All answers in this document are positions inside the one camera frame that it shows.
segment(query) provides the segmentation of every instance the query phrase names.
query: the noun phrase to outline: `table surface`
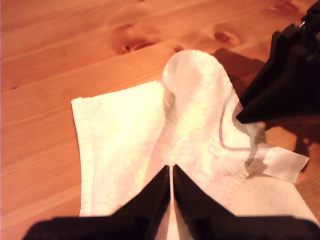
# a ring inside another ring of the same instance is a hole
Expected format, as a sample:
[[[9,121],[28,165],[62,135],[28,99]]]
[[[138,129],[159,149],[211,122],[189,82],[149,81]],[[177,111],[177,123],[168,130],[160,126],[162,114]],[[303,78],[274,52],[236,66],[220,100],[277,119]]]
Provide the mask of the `table surface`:
[[[71,100],[161,78],[184,49],[213,54],[241,94],[274,31],[315,0],[1,2],[1,236],[77,216],[80,157]],[[267,122],[267,142],[310,157],[296,183],[320,220],[320,124]]]

